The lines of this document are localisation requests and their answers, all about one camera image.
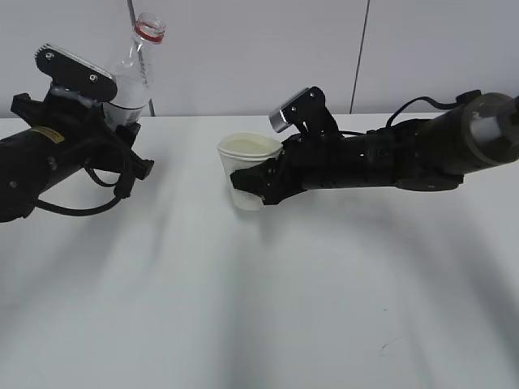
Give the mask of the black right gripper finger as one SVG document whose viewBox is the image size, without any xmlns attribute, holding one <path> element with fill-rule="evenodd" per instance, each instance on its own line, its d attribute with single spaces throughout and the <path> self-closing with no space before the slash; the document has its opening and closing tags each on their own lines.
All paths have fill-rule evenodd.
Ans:
<svg viewBox="0 0 519 389">
<path fill-rule="evenodd" d="M 277 205 L 292 196 L 287 159 L 283 156 L 238 169 L 230 174 L 230 179 L 234 189 L 259 197 L 263 205 Z"/>
</svg>

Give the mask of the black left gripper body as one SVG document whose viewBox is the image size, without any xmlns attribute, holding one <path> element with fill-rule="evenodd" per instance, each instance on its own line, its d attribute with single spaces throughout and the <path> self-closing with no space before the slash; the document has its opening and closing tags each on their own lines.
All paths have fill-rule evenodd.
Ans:
<svg viewBox="0 0 519 389">
<path fill-rule="evenodd" d="M 36 116 L 36 177 L 67 178 L 80 170 L 90 177 L 115 173 L 137 178 L 131 150 L 137 125 L 111 130 L 103 108 L 48 92 Z"/>
</svg>

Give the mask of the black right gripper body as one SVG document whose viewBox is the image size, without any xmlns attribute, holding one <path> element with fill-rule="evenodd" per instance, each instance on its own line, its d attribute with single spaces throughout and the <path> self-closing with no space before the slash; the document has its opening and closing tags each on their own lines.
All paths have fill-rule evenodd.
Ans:
<svg viewBox="0 0 519 389">
<path fill-rule="evenodd" d="M 277 201 L 308 190 L 369 186 L 369 136 L 292 135 L 277 157 Z"/>
</svg>

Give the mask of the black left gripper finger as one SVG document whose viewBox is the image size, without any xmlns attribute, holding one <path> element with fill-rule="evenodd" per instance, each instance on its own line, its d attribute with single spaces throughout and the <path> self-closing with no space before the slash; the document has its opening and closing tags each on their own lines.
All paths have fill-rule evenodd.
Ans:
<svg viewBox="0 0 519 389">
<path fill-rule="evenodd" d="M 118 125 L 116 127 L 115 134 L 121 139 L 121 141 L 127 146 L 127 149 L 129 150 L 132 172 L 137 179 L 143 181 L 152 172 L 155 161 L 143 159 L 133 150 L 133 146 L 140 128 L 141 125 L 139 123 L 131 123 L 128 126 Z"/>
<path fill-rule="evenodd" d="M 25 122 L 47 122 L 52 117 L 48 102 L 49 93 L 43 100 L 33 100 L 28 93 L 20 93 L 13 96 L 11 112 Z"/>
</svg>

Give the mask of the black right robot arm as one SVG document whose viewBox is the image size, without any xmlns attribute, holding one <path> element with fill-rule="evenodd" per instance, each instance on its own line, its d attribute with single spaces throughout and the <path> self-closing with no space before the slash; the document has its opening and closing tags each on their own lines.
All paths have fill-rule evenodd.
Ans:
<svg viewBox="0 0 519 389">
<path fill-rule="evenodd" d="M 265 205 L 308 190 L 396 187 L 411 191 L 454 190 L 465 175 L 518 160 L 518 99 L 473 90 L 444 104 L 432 119 L 396 122 L 366 133 L 340 130 L 318 87 L 303 89 L 273 111 L 269 120 L 280 133 L 296 126 L 281 153 L 231 173 L 235 189 Z"/>
</svg>

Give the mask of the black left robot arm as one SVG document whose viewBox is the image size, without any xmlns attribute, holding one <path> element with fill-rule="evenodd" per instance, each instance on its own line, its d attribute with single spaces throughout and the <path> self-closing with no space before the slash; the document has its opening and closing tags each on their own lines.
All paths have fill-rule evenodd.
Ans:
<svg viewBox="0 0 519 389">
<path fill-rule="evenodd" d="M 47 94 L 43 101 L 27 93 L 14 96 L 11 111 L 29 126 L 1 141 L 1 221 L 28 217 L 36 208 L 63 216 L 94 216 L 127 199 L 137 180 L 152 171 L 153 160 L 132 149 L 140 125 L 105 123 L 101 105 Z M 41 200 L 41 195 L 85 170 L 98 186 L 113 189 L 113 198 L 98 207 L 72 209 Z M 116 182 L 102 181 L 98 171 L 116 173 Z"/>
</svg>

